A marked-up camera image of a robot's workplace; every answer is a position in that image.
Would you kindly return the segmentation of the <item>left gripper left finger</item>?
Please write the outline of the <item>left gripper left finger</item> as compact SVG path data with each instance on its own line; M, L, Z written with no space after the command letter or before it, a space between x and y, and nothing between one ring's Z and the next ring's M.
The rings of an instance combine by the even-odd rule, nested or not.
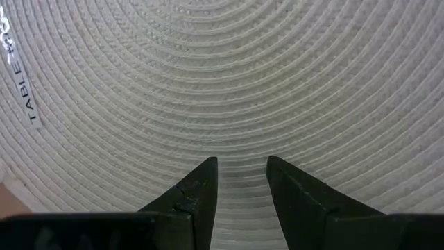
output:
M208 250L218 195L218 159L205 159L164 194L140 209L160 213L153 236L156 249Z

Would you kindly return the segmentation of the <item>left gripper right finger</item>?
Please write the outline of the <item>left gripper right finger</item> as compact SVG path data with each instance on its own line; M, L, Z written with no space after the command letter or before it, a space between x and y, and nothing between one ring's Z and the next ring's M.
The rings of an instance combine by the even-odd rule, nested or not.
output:
M375 210L270 156L266 177L290 249L390 249L390 221Z

